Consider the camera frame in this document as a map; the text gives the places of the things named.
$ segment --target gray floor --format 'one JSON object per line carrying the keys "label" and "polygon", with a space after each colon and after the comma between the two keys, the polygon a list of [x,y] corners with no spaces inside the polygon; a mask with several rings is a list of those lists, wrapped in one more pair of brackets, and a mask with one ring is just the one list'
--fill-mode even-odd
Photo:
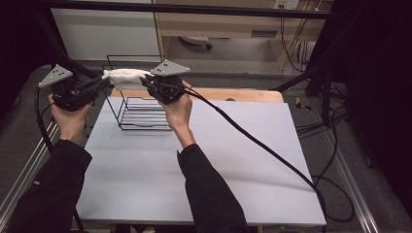
{"label": "gray floor", "polygon": [[[192,73],[184,79],[196,87],[232,87],[267,89],[285,82],[298,72],[288,69],[279,72],[276,60],[271,54],[267,41],[264,40],[234,40],[212,39],[213,48],[189,45],[181,40],[172,40],[169,59],[189,66]],[[40,140],[33,111],[34,86],[46,74],[47,69],[34,72],[23,87],[21,102],[11,111],[0,124],[0,201],[2,202],[23,169],[29,155]],[[306,125],[318,122],[314,111],[306,111],[295,107],[295,96],[302,98],[303,103],[310,104],[303,94],[306,83],[300,83],[292,90],[284,93],[285,102],[290,104],[295,125]],[[103,98],[99,98],[93,108],[91,118],[96,118]],[[350,120],[337,125],[338,147],[344,154],[350,170],[354,174],[366,203],[372,212],[381,232],[412,232],[412,220],[403,210],[391,188],[379,170],[365,165],[365,156],[354,134]],[[305,158],[312,175],[317,175],[330,158],[330,148],[324,134],[301,140]],[[342,187],[344,183],[332,164],[326,176]],[[347,200],[335,188],[320,183],[324,194],[327,212],[331,216],[345,217],[350,212]],[[108,229],[107,225],[88,224],[89,228]],[[363,232],[360,221],[355,217],[350,222],[339,223],[327,220],[328,232]],[[264,232],[316,232],[319,228],[281,228],[266,226]]]}

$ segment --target black sleeve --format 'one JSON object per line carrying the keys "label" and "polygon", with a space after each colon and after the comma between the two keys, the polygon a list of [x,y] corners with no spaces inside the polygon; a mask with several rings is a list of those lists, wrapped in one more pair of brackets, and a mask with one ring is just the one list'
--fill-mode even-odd
{"label": "black sleeve", "polygon": [[59,140],[18,200],[8,232],[69,232],[90,161],[84,149]]}
{"label": "black sleeve", "polygon": [[249,232],[242,207],[200,147],[186,147],[178,160],[197,232]]}

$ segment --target table surface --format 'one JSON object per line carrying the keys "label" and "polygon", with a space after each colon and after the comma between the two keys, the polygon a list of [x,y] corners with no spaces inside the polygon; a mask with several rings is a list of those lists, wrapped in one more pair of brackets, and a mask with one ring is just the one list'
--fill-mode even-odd
{"label": "table surface", "polygon": [[[110,101],[119,106],[121,98]],[[287,104],[212,102],[310,179]],[[200,100],[193,100],[190,127],[242,205],[248,224],[326,224],[307,183]],[[122,131],[105,103],[86,149],[93,160],[78,203],[82,219],[192,224],[176,157],[181,148],[173,132]]]}

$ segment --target white towel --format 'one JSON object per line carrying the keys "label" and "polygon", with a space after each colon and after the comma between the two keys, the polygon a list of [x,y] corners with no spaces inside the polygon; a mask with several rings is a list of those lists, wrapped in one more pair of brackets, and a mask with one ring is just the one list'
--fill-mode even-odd
{"label": "white towel", "polygon": [[146,89],[140,78],[146,78],[145,75],[152,74],[144,70],[136,69],[117,69],[117,70],[104,70],[102,80],[110,79],[110,83],[115,85],[116,90],[124,89]]}

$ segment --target hand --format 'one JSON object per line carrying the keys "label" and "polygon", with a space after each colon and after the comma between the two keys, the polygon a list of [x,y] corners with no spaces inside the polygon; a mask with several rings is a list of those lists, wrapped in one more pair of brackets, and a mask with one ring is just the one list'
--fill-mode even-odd
{"label": "hand", "polygon": [[[54,103],[52,95],[49,95],[49,103]],[[91,109],[91,104],[85,105],[76,112],[62,110],[55,106],[55,104],[51,105],[51,114],[60,130],[60,139],[69,140],[77,145],[80,143],[83,138],[82,133],[88,120],[87,114]]]}
{"label": "hand", "polygon": [[[189,83],[183,81],[183,85],[189,90]],[[182,148],[195,144],[193,134],[189,128],[192,102],[188,94],[184,94],[178,101],[164,105],[158,102],[166,112],[167,122],[176,133]]]}

